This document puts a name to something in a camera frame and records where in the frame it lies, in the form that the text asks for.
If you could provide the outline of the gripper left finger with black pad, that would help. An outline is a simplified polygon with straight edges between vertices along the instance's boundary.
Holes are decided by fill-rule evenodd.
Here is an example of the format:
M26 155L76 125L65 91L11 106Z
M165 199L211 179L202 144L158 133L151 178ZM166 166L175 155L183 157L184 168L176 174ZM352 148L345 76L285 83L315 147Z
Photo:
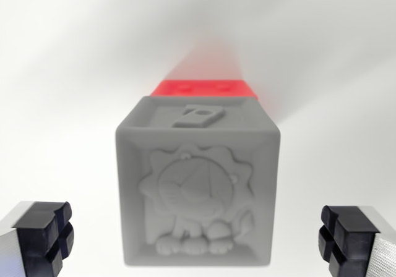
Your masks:
M19 202L1 220L1 276L58 276L74 244L68 202Z

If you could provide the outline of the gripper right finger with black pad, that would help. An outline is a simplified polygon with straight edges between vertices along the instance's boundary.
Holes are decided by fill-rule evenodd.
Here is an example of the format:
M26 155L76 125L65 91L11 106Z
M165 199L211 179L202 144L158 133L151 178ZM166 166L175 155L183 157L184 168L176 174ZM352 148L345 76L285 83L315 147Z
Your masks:
M321 211L319 252L336 277L395 276L395 228L371 206Z

